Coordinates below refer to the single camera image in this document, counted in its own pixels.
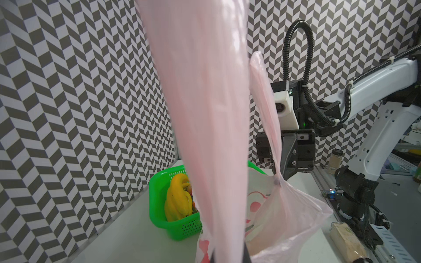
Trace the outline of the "pink printed plastic bag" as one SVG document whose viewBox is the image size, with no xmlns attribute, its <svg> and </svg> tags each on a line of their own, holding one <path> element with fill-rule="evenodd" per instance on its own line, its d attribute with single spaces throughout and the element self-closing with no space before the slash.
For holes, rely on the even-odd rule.
<svg viewBox="0 0 421 263">
<path fill-rule="evenodd" d="M 179 151 L 203 224 L 197 258 L 216 263 L 296 263 L 332 214 L 280 170 L 282 139 L 261 52 L 247 52 L 247 1 L 139 1 Z M 269 187 L 247 219 L 250 102 L 275 162 Z"/>
</svg>

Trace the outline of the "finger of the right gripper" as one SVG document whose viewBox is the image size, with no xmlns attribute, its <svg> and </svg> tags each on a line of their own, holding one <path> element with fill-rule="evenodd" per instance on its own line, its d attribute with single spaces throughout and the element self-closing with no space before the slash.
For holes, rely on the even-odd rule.
<svg viewBox="0 0 421 263">
<path fill-rule="evenodd" d="M 282 136 L 280 172 L 282 177 L 288 180 L 297 172 L 297 135 L 284 133 Z"/>
</svg>

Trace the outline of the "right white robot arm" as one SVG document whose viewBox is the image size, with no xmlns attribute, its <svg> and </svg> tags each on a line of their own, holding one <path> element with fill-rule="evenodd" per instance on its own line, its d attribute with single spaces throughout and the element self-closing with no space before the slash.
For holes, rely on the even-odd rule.
<svg viewBox="0 0 421 263">
<path fill-rule="evenodd" d="M 285 179 L 310 172 L 315 162 L 315 140 L 343 128 L 323 123 L 314 113 L 319 109 L 330 118 L 353 117 L 377 105 L 378 110 L 366 138 L 346 165 L 334 170 L 335 183 L 343 191 L 335 211 L 357 237 L 371 249 L 381 245 L 369 225 L 375 209 L 375 189 L 381 169 L 407 128 L 421 115 L 421 55 L 386 60 L 353 79 L 344 90 L 308 103 L 303 81 L 271 84 L 276 117 L 281 123 L 282 158 L 278 161 Z"/>
</svg>

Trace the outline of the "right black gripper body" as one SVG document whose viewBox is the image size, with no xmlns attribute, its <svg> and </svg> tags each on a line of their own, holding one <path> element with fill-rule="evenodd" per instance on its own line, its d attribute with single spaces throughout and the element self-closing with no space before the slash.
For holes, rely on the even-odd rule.
<svg viewBox="0 0 421 263">
<path fill-rule="evenodd" d="M 281 132 L 295 133 L 297 135 L 297 173 L 311 172 L 314 169 L 315 162 L 315 132 L 313 129 L 287 130 Z M 257 156 L 261 163 L 270 164 L 271 169 L 275 170 L 275 161 L 271 152 L 269 139 L 265 132 L 259 132 L 255 138 L 257 147 Z"/>
</svg>

